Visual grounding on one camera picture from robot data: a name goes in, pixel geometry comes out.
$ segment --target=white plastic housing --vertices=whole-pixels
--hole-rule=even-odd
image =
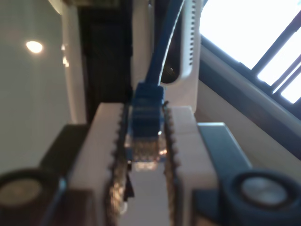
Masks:
[[[132,86],[145,79],[152,55],[151,17],[147,1],[133,1],[133,61]],[[189,105],[193,112],[197,106],[198,72],[201,37],[199,22],[202,0],[186,0],[182,9],[181,72],[172,84],[165,87],[165,100],[170,106]]]
[[[98,225],[104,225],[105,189],[112,178],[111,167],[117,150],[123,104],[98,106],[91,128],[74,166],[69,187],[94,192]]]
[[[65,76],[72,123],[86,123],[86,103],[77,8],[62,3]]]
[[[192,191],[194,189],[215,189],[217,175],[211,162],[197,122],[190,106],[171,107],[170,125],[173,132],[174,162],[182,190],[182,224],[191,225]],[[195,219],[193,226],[214,226],[203,217]]]

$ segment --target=white wall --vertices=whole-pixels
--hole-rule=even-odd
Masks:
[[[46,0],[0,1],[0,173],[36,166],[69,121],[60,15]],[[43,44],[30,53],[28,40]]]
[[[296,157],[204,83],[198,85],[198,122],[226,123],[254,166],[283,172],[301,182],[301,162]]]

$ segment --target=ventilation slots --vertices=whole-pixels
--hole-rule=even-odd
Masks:
[[[196,14],[196,0],[192,0],[189,65],[192,65],[192,58],[193,58],[192,55],[193,55],[193,40],[194,40],[194,32],[195,32],[195,14]]]

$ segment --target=bright window light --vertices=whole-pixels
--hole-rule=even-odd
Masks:
[[[271,61],[258,74],[258,78],[270,86],[280,78],[288,67],[301,54],[301,29],[299,29]]]
[[[300,10],[300,0],[209,0],[200,32],[252,69]]]
[[[301,73],[289,84],[281,95],[294,104],[301,97]]]

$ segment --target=window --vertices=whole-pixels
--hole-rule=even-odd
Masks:
[[[200,32],[203,45],[287,107],[301,97],[300,27],[301,0],[209,0]]]

